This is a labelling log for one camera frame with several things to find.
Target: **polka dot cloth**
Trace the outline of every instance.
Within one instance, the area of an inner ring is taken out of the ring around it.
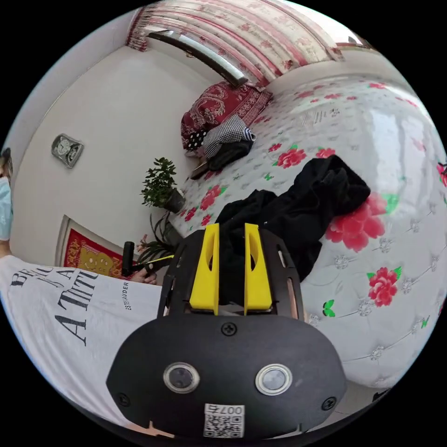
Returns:
[[[197,150],[203,143],[203,139],[205,138],[207,130],[200,130],[198,132],[192,133],[188,138],[188,146],[186,150]]]

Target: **red poster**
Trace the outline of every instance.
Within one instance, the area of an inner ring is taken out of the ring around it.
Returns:
[[[64,267],[93,271],[105,276],[121,276],[122,254],[115,253],[71,229],[65,250]]]

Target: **red patterned pillow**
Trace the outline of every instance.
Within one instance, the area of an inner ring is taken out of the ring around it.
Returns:
[[[200,149],[187,151],[189,136],[203,128],[210,129],[223,123],[227,118],[238,114],[248,127],[265,109],[272,93],[259,90],[246,83],[233,88],[227,81],[208,87],[182,118],[182,144],[186,156],[202,156]]]

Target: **face mask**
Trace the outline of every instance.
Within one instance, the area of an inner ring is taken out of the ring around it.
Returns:
[[[11,187],[7,177],[0,178],[0,241],[9,241],[13,224]]]

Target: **white t-shirt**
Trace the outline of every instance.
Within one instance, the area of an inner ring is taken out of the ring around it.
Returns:
[[[161,287],[0,259],[1,302],[47,381],[86,410],[128,426],[106,379],[123,341],[156,318]]]

